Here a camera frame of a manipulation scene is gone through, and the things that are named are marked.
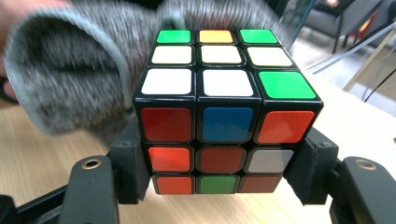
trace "cube top face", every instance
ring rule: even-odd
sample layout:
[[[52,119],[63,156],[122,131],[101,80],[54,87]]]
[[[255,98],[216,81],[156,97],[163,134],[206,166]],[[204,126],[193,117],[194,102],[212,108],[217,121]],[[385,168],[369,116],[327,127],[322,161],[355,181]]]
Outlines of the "cube top face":
[[[305,99],[317,97],[303,75],[294,71],[260,71],[260,82],[273,99]]]
[[[189,65],[195,63],[191,46],[157,46],[151,56],[152,65]]]
[[[245,29],[239,31],[243,43],[246,44],[277,44],[277,38],[270,30]]]
[[[192,92],[193,76],[190,69],[149,69],[142,93],[146,95],[183,95]]]
[[[201,46],[199,56],[203,63],[242,65],[245,60],[236,46]]]
[[[190,44],[191,31],[189,30],[162,30],[158,33],[158,44]]]
[[[248,74],[244,70],[205,70],[203,79],[207,96],[253,95]]]
[[[248,47],[246,52],[253,67],[293,67],[293,62],[289,55],[279,47]]]
[[[235,45],[236,38],[228,30],[201,30],[197,32],[197,42],[200,45]]]

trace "table surface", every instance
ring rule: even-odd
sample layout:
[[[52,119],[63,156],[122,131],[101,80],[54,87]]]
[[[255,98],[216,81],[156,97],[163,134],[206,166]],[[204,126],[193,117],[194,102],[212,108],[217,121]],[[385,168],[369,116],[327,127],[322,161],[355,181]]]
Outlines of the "table surface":
[[[396,118],[320,77],[307,76],[325,106],[314,126],[339,158],[379,162],[396,178]],[[19,106],[0,110],[0,193],[17,206],[67,184],[74,163],[106,148],[83,132],[46,136]],[[139,205],[120,205],[121,223],[331,223],[325,205],[302,206],[285,179],[274,193],[161,196],[150,185]]]

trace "green sticker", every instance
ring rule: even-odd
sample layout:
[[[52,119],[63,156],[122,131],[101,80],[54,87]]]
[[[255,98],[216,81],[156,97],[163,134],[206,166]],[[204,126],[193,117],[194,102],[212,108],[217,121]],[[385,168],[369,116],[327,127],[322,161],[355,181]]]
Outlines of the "green sticker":
[[[314,99],[314,91],[298,72],[260,72],[268,96],[275,99]]]
[[[241,30],[241,36],[248,44],[275,44],[276,37],[270,30]]]
[[[201,178],[201,193],[203,194],[231,194],[235,185],[232,175],[214,175]]]
[[[157,43],[189,43],[191,41],[190,31],[188,30],[163,30],[160,31]]]

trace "rubik's cube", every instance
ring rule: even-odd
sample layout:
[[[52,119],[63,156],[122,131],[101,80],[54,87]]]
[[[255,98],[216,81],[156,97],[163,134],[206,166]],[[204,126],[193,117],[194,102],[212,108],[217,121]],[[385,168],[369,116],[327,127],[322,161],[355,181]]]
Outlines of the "rubik's cube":
[[[323,107],[270,30],[162,30],[134,94],[158,194],[273,192]]]

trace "gray sweater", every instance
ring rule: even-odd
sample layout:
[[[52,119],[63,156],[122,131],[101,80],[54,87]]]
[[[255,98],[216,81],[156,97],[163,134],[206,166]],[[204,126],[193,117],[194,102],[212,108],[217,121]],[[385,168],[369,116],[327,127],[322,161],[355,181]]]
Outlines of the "gray sweater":
[[[163,28],[271,29],[279,18],[262,0],[166,0],[157,9],[75,0],[22,21],[7,42],[8,78],[20,105],[47,134],[84,129],[109,146],[133,112],[134,87]]]

